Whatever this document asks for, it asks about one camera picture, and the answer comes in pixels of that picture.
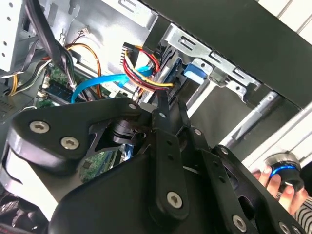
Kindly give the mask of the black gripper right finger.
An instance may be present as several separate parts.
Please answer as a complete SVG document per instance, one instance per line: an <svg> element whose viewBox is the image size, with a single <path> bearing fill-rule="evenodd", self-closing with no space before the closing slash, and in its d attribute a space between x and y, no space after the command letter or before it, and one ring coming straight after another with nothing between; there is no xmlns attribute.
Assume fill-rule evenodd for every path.
<svg viewBox="0 0 312 234"><path fill-rule="evenodd" d="M302 234L304 229L226 147L209 147L177 103L190 213L187 234Z"/></svg>

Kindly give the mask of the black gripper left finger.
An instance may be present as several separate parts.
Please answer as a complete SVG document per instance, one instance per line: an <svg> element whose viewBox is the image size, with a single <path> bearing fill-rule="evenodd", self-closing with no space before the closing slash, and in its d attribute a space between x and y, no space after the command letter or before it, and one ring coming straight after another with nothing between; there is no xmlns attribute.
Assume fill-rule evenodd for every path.
<svg viewBox="0 0 312 234"><path fill-rule="evenodd" d="M17 114L9 127L0 162L0 182L9 192L40 208L47 219L60 201L82 185L84 161L131 144L152 161L152 204L171 192L186 197L178 138L172 133L168 95L156 92L149 112L127 97L80 102Z"/></svg>

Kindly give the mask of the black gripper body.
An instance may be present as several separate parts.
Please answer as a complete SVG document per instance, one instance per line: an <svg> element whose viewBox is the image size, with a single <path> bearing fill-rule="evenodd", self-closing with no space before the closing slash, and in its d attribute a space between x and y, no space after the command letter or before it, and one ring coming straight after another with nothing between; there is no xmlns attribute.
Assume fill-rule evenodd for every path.
<svg viewBox="0 0 312 234"><path fill-rule="evenodd" d="M71 191L49 223L50 234L225 234L215 200L199 174L185 170L190 202L188 217L172 228L151 218L147 156L122 163Z"/></svg>

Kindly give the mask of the person's hand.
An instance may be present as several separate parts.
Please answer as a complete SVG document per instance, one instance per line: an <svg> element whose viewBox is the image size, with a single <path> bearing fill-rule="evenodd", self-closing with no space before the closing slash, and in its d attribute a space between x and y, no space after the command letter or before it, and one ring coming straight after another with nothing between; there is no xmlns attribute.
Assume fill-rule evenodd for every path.
<svg viewBox="0 0 312 234"><path fill-rule="evenodd" d="M253 176L274 198L277 198L281 186L281 177L279 174L270 177L271 172L271 167L266 166L262 171L254 171ZM303 208L304 202L307 201L308 196L308 192L304 188L295 192L293 186L287 185L280 194L278 202L290 215L294 216L300 208Z"/></svg>

